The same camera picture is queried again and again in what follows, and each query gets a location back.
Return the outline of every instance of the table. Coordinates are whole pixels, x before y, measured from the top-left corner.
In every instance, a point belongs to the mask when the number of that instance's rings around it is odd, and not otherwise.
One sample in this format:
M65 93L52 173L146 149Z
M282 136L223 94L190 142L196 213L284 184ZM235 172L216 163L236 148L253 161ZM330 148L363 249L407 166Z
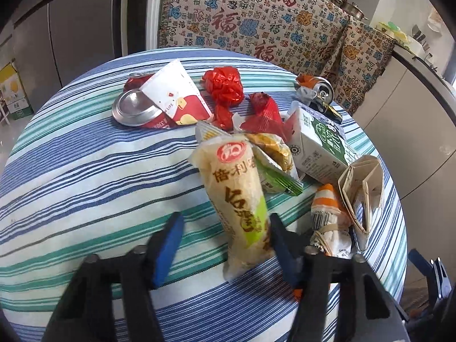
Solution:
M105 63L54 95L28 124L0 181L0 302L24 341L39 341L72 272L85 256L126 253L160 230L173 211L185 232L166 283L151 292L166 341L284 341L297 303L275 258L232 284L224 282L226 237L186 158L197 146L194 127L132 129L111 116L111 104L131 72L155 72L181 59L195 83L208 69L234 66L245 93L265 91L286 110L296 100L295 76L234 52L170 48ZM237 111L248 111L245 100ZM345 112L348 142L378 156ZM366 257L397 298L404 284L407 241L391 176L385 172L384 214ZM289 230L310 226L318 184L305 181L298 197L270 195L270 212ZM335 332L336 287L330 290L324 340ZM120 292L113 301L119 341L128 340Z

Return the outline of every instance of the milk box on floor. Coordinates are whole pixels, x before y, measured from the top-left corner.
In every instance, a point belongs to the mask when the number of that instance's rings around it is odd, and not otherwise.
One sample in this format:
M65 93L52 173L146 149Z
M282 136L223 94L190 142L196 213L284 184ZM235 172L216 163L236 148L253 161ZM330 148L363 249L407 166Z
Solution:
M325 125L294 101L288 110L292 136L288 142L296 168L322 184L333 184L347 166L357 160L357 152L332 126Z

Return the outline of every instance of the red logo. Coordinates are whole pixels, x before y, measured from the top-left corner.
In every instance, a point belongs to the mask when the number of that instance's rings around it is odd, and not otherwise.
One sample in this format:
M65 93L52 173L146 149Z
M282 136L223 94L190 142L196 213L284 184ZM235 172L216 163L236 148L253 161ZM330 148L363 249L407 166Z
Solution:
M228 142L217 149L217 157L220 162L230 163L241 158L247 145L245 143Z

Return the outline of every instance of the screw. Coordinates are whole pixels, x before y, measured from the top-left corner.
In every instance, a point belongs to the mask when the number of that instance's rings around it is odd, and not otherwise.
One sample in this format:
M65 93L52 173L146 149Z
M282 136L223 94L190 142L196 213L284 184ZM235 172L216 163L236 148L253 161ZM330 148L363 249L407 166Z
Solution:
M316 255L320 251L314 246L306 246L306 248L304 248L304 252L308 255Z
M137 255L142 255L147 251L147 246L145 244L140 244L139 246L136 246L133 248L133 253L136 253Z
M356 255L353 256L355 258L356 262L359 262L360 264L366 262L366 259L363 257L363 255L357 253Z
M94 262L97 262L100 259L99 255L96 255L95 253L92 253L91 255L88 255L84 262L87 264L93 264Z

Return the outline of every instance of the floor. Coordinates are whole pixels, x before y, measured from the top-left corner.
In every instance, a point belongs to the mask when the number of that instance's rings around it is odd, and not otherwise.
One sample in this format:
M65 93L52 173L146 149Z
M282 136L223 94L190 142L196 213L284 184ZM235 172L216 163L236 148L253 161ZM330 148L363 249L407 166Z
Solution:
M17 120L12 120L9 118L11 125L6 124L5 121L0 123L0 174L5 168L6 161L10 156L10 152L13 149L17 138L19 138L19 135L25 129L31 119L32 116Z

